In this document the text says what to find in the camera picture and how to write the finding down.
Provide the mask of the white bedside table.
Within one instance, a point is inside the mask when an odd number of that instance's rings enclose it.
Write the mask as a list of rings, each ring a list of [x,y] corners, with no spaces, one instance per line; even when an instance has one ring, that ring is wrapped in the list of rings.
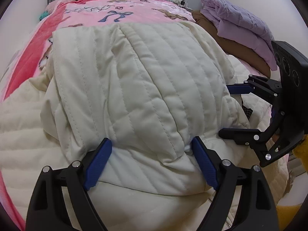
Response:
[[[189,8],[188,3],[185,0],[168,0],[174,4],[176,4],[178,7],[184,8],[189,12],[192,12],[193,9]]]

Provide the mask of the teal small object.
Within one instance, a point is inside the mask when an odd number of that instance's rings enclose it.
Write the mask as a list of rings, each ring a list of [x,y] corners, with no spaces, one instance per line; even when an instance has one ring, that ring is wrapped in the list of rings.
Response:
[[[47,17],[49,15],[49,12],[46,10],[44,11],[40,17],[39,17],[39,21],[42,21],[43,19],[45,19],[45,17]]]

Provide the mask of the purple folded garment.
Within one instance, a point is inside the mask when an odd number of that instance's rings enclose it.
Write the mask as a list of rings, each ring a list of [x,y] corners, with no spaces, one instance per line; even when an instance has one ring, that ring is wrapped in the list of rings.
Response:
[[[271,43],[274,36],[267,24],[249,12],[248,10],[234,5],[228,0],[200,0],[202,4],[201,13],[213,23],[225,20],[236,26],[247,29],[261,37],[264,41]]]

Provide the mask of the brown folded garment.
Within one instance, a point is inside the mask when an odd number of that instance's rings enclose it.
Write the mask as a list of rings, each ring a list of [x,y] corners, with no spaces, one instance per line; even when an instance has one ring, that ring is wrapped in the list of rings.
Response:
[[[252,49],[236,43],[233,40],[225,39],[217,35],[217,29],[214,24],[209,21],[199,10],[192,12],[195,23],[206,30],[219,44],[219,46],[228,54],[231,54],[249,64],[251,67],[259,71],[261,74],[270,77],[271,71],[268,64],[257,55]]]

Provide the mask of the lilac folded garment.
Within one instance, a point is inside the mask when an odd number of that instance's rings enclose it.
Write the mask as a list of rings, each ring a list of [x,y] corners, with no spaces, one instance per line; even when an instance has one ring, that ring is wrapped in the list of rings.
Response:
[[[246,28],[237,26],[236,24],[224,19],[215,18],[204,8],[201,9],[200,12],[213,23],[217,30],[217,36],[232,40],[252,49],[256,54],[264,59],[272,71],[277,70],[278,66],[276,64],[272,47],[269,47],[265,40]]]

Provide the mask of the yellow sleeve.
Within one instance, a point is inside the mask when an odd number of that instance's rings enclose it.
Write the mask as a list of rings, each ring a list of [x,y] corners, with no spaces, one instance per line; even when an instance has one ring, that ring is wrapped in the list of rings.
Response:
[[[287,187],[276,207],[280,230],[291,223],[307,196],[307,139],[289,156],[288,168],[290,171]]]

